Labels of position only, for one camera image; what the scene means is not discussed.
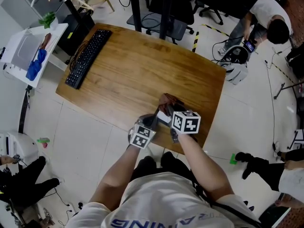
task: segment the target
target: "white shirt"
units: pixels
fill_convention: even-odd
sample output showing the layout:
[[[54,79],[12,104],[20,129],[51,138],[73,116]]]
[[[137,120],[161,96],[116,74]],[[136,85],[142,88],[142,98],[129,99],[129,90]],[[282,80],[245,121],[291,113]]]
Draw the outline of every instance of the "white shirt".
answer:
[[[279,182],[279,190],[304,203],[304,169],[284,169]]]
[[[291,34],[291,22],[288,14],[275,0],[257,0],[250,12],[255,15],[258,23],[264,28],[267,28],[268,23],[274,15],[280,15],[284,18],[285,23]]]
[[[257,220],[243,200],[227,195],[218,203]],[[88,203],[66,228],[252,228],[228,211],[210,208],[191,182],[171,172],[137,178],[126,188],[120,207],[111,212],[100,203]]]

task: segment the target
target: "smartphone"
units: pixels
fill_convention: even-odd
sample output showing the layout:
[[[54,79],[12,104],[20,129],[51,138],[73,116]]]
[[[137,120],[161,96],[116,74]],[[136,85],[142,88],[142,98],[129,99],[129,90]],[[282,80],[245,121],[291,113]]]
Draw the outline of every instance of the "smartphone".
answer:
[[[252,41],[247,40],[244,41],[244,47],[249,51],[249,52],[253,52],[254,49],[256,48],[256,46],[253,44]]]

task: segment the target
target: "green object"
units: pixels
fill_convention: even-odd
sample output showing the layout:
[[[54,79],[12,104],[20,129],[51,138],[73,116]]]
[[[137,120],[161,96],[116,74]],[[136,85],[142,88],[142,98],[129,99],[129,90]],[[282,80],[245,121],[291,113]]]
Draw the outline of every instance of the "green object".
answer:
[[[236,165],[237,164],[237,161],[236,161],[235,157],[236,157],[236,154],[233,153],[231,158],[230,158],[230,164],[231,165]]]
[[[45,29],[50,28],[50,24],[54,21],[55,17],[54,12],[49,12],[42,19],[39,19],[39,24],[44,25]]]
[[[48,142],[50,142],[50,139],[49,138],[39,138],[39,139],[37,139],[37,142],[38,143],[48,143]]]

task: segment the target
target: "wooden table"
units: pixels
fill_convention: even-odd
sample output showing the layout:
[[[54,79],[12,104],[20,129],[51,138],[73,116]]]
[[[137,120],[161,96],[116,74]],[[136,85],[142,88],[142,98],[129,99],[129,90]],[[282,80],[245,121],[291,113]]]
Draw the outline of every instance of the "wooden table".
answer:
[[[85,40],[97,29],[113,33],[80,89],[65,84],[67,68],[56,93],[126,131],[139,116],[155,112],[163,93],[172,94],[200,114],[196,137],[203,146],[219,103],[225,70],[180,46],[117,26],[96,24]],[[158,126],[153,143],[183,153],[164,125]]]

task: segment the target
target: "black keyboard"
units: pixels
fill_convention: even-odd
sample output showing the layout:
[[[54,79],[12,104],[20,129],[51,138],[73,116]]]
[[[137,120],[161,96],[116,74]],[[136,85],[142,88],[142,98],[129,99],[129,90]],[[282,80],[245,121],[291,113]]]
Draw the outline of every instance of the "black keyboard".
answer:
[[[74,89],[79,89],[95,58],[111,34],[111,31],[102,29],[95,32],[86,48],[79,55],[79,58],[76,59],[75,65],[70,67],[71,71],[66,79],[67,85]]]

